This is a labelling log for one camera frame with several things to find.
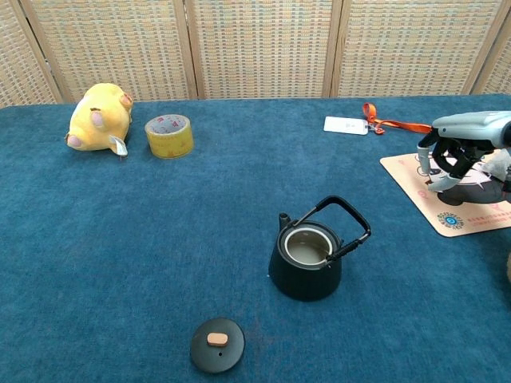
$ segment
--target mouse pad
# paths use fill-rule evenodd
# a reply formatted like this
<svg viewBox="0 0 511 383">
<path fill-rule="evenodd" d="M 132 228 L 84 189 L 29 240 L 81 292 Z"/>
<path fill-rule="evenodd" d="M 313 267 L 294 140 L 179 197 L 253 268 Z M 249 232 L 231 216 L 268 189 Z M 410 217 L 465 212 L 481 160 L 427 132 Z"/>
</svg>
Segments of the mouse pad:
<svg viewBox="0 0 511 383">
<path fill-rule="evenodd" d="M 431 155 L 429 175 L 422 173 L 417 154 L 386 157 L 380 163 L 440 235 L 455 237 L 511 227 L 511 193 L 504 195 L 503 183 L 484 170 L 496 154 L 498 150 L 484 156 L 458 185 L 440 193 L 427 187 L 446 176 Z"/>
</svg>

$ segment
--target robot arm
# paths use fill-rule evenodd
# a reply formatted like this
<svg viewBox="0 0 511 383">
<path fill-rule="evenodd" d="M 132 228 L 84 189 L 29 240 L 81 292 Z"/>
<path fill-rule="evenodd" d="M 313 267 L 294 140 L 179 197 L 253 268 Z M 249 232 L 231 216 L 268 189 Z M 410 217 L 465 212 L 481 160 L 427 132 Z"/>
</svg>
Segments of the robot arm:
<svg viewBox="0 0 511 383">
<path fill-rule="evenodd" d="M 430 174 L 430 146 L 434 144 L 432 157 L 448 175 L 428 185 L 428 189 L 441 192 L 458 184 L 485 154 L 496 148 L 511 151 L 511 111 L 454 114 L 435 120 L 431 132 L 417 146 L 419 163 L 426 174 Z M 454 165 L 447 161 L 446 153 L 456 159 Z"/>
</svg>

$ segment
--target yellow plush toy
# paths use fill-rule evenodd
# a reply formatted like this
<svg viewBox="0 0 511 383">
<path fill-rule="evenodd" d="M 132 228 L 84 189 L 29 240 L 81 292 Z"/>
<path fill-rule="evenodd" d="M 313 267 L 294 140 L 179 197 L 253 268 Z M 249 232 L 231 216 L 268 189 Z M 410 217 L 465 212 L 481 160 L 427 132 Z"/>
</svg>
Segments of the yellow plush toy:
<svg viewBox="0 0 511 383">
<path fill-rule="evenodd" d="M 111 149 L 127 156 L 126 134 L 131 124 L 133 99 L 110 83 L 90 88 L 74 109 L 65 142 L 77 150 Z"/>
</svg>

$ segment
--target packing tape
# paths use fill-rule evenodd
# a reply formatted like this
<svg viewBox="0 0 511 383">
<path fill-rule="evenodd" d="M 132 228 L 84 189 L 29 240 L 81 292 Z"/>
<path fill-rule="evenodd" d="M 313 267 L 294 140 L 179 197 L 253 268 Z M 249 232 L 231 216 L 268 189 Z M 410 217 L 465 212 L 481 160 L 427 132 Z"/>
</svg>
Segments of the packing tape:
<svg viewBox="0 0 511 383">
<path fill-rule="evenodd" d="M 190 120 L 179 114 L 155 117 L 145 125 L 151 152 L 160 158 L 177 158 L 193 149 Z"/>
</svg>

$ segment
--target orange lanyard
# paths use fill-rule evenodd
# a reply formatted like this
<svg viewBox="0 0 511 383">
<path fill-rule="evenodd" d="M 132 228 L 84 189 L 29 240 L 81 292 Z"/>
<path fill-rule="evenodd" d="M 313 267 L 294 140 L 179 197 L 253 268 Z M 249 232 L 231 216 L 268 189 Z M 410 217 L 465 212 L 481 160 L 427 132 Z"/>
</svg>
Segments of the orange lanyard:
<svg viewBox="0 0 511 383">
<path fill-rule="evenodd" d="M 367 122 L 374 126 L 374 132 L 376 134 L 383 134 L 385 132 L 385 129 L 382 128 L 382 125 L 391 126 L 393 128 L 403 128 L 405 130 L 410 130 L 411 132 L 416 133 L 431 132 L 431 125 L 416 124 L 413 122 L 400 122 L 394 120 L 380 120 L 376 118 L 376 107 L 369 102 L 364 104 L 362 110 L 366 116 Z"/>
</svg>

